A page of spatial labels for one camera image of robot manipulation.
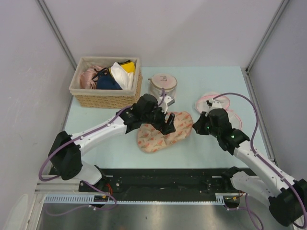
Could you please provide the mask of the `floral print laundry bag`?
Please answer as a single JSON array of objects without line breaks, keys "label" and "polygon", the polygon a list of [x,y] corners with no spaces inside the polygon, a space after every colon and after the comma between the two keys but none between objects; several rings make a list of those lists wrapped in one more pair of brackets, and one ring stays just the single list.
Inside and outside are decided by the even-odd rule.
[{"label": "floral print laundry bag", "polygon": [[137,144],[141,151],[155,153],[186,139],[191,134],[193,125],[191,115],[186,111],[174,112],[174,115],[176,131],[167,135],[163,135],[150,124],[141,125],[137,134]]}]

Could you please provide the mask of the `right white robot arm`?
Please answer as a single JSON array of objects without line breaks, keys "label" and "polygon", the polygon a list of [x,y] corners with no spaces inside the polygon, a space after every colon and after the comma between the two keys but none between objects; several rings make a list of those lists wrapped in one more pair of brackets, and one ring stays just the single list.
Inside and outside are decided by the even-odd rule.
[{"label": "right white robot arm", "polygon": [[226,110],[203,112],[192,127],[199,135],[215,137],[222,150],[245,163],[259,178],[256,180],[236,170],[221,180],[226,192],[235,189],[246,192],[268,207],[274,219],[285,227],[307,216],[306,180],[296,180],[252,149],[249,137],[232,127]]}]

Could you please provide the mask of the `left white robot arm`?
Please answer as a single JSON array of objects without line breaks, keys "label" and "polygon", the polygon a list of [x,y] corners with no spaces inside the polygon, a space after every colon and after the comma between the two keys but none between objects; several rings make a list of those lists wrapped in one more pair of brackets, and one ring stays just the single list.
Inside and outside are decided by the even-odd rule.
[{"label": "left white robot arm", "polygon": [[155,98],[144,94],[131,106],[118,111],[109,120],[73,135],[62,131],[57,134],[48,161],[52,163],[62,180],[79,179],[89,183],[95,191],[102,191],[106,180],[101,169],[82,160],[82,156],[102,141],[115,136],[128,134],[141,125],[152,125],[163,135],[175,132],[175,114],[167,114],[174,98],[163,94]]}]

